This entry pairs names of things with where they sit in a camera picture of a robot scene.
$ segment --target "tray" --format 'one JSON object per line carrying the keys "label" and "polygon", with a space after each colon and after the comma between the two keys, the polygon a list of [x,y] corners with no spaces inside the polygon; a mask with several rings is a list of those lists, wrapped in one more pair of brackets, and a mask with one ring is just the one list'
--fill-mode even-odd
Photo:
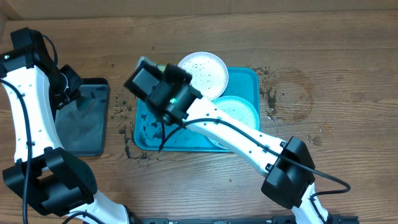
{"label": "tray", "polygon": [[[250,68],[229,67],[229,81],[222,96],[239,96],[250,102],[260,117],[259,80]],[[166,135],[177,127],[176,124],[165,127]],[[154,115],[149,112],[145,102],[138,100],[134,142],[144,150],[158,150],[162,141],[162,127]],[[229,152],[212,144],[201,134],[188,129],[179,130],[165,144],[163,151],[180,152]]]}

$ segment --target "speckled plate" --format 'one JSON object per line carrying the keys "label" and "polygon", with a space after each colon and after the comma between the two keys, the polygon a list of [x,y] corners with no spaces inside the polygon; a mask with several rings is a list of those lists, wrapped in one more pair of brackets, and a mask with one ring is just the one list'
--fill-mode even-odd
{"label": "speckled plate", "polygon": [[191,85],[210,100],[221,96],[228,85],[228,69],[212,53],[192,53],[183,58],[178,66],[192,75]]}
{"label": "speckled plate", "polygon": [[[256,109],[244,98],[238,96],[223,96],[214,101],[214,104],[233,119],[236,119],[252,129],[259,130],[260,118]],[[208,138],[214,145],[227,149],[220,143]]]}

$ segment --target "wooden tabletop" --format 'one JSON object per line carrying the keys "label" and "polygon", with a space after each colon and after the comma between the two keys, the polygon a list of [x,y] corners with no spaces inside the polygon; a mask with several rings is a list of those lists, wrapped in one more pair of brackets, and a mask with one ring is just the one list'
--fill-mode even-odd
{"label": "wooden tabletop", "polygon": [[[357,215],[361,223],[398,223],[398,11],[10,21],[0,52],[12,49],[9,33],[23,27],[52,39],[61,66],[109,81],[104,154],[83,160],[100,191],[140,217],[290,213],[261,193],[264,178],[235,154],[158,154],[129,141],[133,159],[127,158],[119,130],[134,131],[136,100],[123,83],[138,58],[178,63],[207,51],[229,67],[257,72],[264,132],[308,141],[317,169],[351,184],[347,194],[321,197],[329,212]],[[3,170],[13,165],[15,135],[0,89]],[[320,177],[316,183],[317,190],[340,187]],[[22,200],[1,183],[0,223],[22,223],[21,208]],[[62,219],[29,210],[31,223]]]}

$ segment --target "plate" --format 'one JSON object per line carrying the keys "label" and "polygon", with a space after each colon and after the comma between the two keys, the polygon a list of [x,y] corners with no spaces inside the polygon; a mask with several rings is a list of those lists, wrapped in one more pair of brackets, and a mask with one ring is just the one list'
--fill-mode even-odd
{"label": "plate", "polygon": [[[223,96],[214,101],[218,109],[223,110],[233,119],[236,119],[252,129],[260,129],[260,118],[256,109],[247,100],[238,96]],[[208,138],[214,145],[228,149],[211,138]]]}
{"label": "plate", "polygon": [[178,66],[192,75],[191,85],[212,101],[220,97],[228,85],[228,69],[212,53],[192,53],[183,58]]}

